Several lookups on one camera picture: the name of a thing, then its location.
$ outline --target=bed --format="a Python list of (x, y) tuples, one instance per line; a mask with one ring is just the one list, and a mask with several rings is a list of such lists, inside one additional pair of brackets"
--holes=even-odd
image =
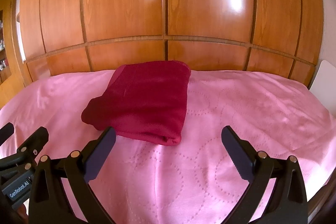
[[(6, 3), (4, 36), (14, 40), (8, 61), (16, 77), (0, 87), (6, 94), (0, 126), (12, 122), (15, 135), (0, 148), (1, 157), (40, 126), (50, 141), (38, 158), (83, 148), (100, 132), (80, 114), (103, 93), (115, 69), (179, 60), (193, 70), (182, 142), (164, 147), (118, 136), (92, 182), (117, 223), (221, 223), (246, 187), (219, 140), (225, 125), (257, 150), (298, 157), (309, 221), (332, 193), (335, 119), (306, 88), (318, 64), (324, 0)], [(20, 22), (13, 23), (18, 13)]]
[[(0, 127), (15, 127), (0, 156), (13, 154), (40, 126), (50, 137), (37, 160), (44, 154), (64, 157), (96, 139), (100, 131), (83, 123), (81, 113), (113, 73), (68, 73), (22, 90), (0, 111)], [(221, 143), (226, 125), (271, 157), (297, 156), (308, 199), (336, 166), (336, 120), (301, 83), (262, 72), (192, 71), (181, 143), (171, 147), (117, 136), (90, 186), (117, 223), (221, 223), (247, 186)], [(263, 212), (273, 183), (253, 219)], [(64, 186), (83, 219), (66, 181)], [(312, 211), (317, 205), (310, 206)]]

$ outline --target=label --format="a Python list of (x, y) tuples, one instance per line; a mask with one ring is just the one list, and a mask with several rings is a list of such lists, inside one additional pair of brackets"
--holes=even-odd
[(9, 198), (14, 201), (18, 199), (21, 194), (25, 193), (26, 190), (30, 189), (31, 183), (29, 180), (25, 180), (21, 185), (19, 185), (13, 192), (11, 192), (8, 196)]

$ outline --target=wall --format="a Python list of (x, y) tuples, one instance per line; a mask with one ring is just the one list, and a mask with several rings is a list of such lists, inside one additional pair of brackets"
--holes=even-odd
[(320, 63), (327, 60), (336, 67), (336, 0), (323, 0), (324, 25), (322, 45), (319, 55), (319, 61), (314, 73), (314, 80)]

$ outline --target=red towel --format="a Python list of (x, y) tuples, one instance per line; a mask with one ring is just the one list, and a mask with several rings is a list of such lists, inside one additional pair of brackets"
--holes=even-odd
[(90, 100), (82, 121), (97, 130), (112, 126), (124, 137), (177, 145), (190, 73), (179, 61), (123, 65), (114, 72), (103, 95)]

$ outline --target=red fleece blanket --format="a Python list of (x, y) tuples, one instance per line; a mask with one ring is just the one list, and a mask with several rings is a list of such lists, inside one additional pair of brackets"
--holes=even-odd
[(162, 145), (181, 141), (189, 67), (178, 61), (123, 65), (102, 96), (91, 99), (82, 121), (97, 130), (112, 126), (118, 135)]

